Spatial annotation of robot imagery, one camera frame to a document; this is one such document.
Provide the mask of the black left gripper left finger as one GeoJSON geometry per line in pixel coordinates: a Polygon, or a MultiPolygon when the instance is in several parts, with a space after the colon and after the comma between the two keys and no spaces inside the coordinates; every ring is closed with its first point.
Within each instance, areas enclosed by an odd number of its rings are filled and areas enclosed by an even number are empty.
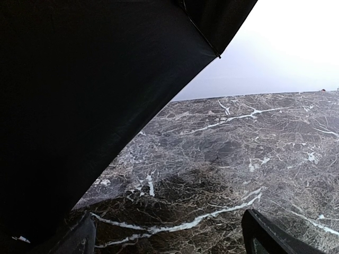
{"type": "Polygon", "coordinates": [[[94,221],[89,213],[85,213],[29,253],[94,253],[95,238],[94,221]]]}

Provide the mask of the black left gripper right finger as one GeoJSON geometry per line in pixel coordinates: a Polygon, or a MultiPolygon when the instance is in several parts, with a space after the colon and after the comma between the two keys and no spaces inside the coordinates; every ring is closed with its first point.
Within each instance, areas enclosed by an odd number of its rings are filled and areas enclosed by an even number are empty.
{"type": "Polygon", "coordinates": [[[244,212],[242,233],[247,253],[322,253],[292,237],[255,209],[247,209],[244,212]]]}

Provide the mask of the lavender and black folding umbrella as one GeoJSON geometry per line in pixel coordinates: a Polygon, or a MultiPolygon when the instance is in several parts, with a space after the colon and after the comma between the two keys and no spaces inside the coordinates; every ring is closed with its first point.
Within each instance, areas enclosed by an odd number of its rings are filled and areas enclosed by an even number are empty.
{"type": "Polygon", "coordinates": [[[255,1],[1,1],[1,253],[51,240],[255,1]]]}

